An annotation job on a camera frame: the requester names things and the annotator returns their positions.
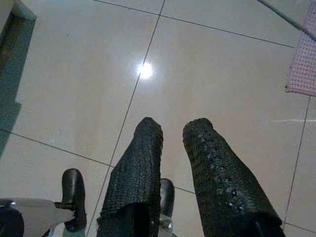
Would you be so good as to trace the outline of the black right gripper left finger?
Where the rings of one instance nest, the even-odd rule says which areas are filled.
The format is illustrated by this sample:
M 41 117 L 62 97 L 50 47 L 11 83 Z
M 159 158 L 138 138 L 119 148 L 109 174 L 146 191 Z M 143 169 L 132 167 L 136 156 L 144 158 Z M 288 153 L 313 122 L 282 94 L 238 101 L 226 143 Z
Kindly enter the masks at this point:
M 162 147 L 161 126 L 143 118 L 111 172 L 96 237 L 158 237 Z

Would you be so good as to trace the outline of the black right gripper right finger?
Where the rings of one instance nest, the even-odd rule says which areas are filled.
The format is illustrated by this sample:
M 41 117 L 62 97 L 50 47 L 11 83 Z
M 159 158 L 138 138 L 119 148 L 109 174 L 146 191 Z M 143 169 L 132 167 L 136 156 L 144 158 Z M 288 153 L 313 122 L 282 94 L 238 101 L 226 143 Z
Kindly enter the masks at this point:
M 204 237 L 284 237 L 282 221 L 255 175 L 208 119 L 188 122 L 183 144 Z

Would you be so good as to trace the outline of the black robot right foot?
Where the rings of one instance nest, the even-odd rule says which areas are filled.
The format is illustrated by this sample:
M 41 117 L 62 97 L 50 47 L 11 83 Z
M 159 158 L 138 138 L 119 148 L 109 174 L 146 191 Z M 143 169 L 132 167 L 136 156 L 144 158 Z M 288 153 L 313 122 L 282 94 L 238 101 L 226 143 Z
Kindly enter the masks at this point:
M 160 212 L 172 217 L 175 199 L 175 189 L 173 183 L 166 178 L 160 180 Z

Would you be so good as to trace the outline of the silver robot right leg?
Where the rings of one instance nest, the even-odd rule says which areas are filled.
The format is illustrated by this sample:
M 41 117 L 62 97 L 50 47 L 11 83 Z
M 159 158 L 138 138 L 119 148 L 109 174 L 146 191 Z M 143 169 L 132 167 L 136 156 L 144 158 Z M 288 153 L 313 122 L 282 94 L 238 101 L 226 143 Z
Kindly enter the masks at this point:
M 173 234 L 173 221 L 170 217 L 160 214 L 158 236 L 166 237 Z

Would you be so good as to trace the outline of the silver robot leg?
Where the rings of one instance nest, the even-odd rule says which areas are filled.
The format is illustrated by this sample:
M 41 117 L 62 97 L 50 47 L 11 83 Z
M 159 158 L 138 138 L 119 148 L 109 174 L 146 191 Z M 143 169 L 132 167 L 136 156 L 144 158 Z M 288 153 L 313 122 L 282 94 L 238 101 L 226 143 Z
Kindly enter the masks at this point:
M 45 199 L 0 198 L 0 237 L 45 237 L 75 212 Z
M 173 221 L 170 217 L 160 214 L 158 236 L 166 237 L 173 234 Z

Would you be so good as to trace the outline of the silver robot left leg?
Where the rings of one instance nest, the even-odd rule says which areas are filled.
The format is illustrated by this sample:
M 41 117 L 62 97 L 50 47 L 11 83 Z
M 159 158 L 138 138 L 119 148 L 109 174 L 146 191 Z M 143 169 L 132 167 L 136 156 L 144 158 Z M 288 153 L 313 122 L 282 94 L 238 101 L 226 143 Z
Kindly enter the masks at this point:
M 75 212 L 45 199 L 0 198 L 0 237 L 45 237 Z

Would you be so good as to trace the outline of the pink waffle floor mat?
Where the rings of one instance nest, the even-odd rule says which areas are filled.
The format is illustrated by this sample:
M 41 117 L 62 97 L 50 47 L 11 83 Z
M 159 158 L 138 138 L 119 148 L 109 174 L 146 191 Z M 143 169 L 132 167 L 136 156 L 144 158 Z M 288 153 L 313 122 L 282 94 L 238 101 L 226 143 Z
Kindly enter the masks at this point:
M 311 0 L 304 27 L 316 37 L 316 0 Z M 316 41 L 305 33 L 300 35 L 285 89 L 316 97 Z

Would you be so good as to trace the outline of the grey thin rod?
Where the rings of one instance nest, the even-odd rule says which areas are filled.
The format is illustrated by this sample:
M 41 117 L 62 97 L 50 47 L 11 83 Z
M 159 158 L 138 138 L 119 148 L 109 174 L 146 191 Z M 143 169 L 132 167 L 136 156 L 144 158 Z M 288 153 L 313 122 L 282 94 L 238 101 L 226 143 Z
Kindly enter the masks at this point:
M 275 8 L 274 6 L 272 6 L 271 4 L 266 2 L 265 0 L 257 0 L 257 1 L 259 3 L 261 3 L 262 5 L 266 6 L 271 11 L 273 11 L 276 15 L 278 15 L 279 17 L 284 19 L 286 22 L 288 22 L 294 28 L 296 28 L 297 30 L 299 30 L 299 31 L 303 32 L 304 34 L 308 35 L 313 41 L 316 42 L 316 36 L 312 32 L 310 32 L 306 27 L 304 27 L 303 25 L 299 24 L 298 22 L 296 22 L 295 20 L 293 20 L 292 18 L 290 18 L 289 16 L 287 16 L 286 14 L 284 14 L 283 12 L 281 12 L 280 10 L 278 10 L 277 8 Z

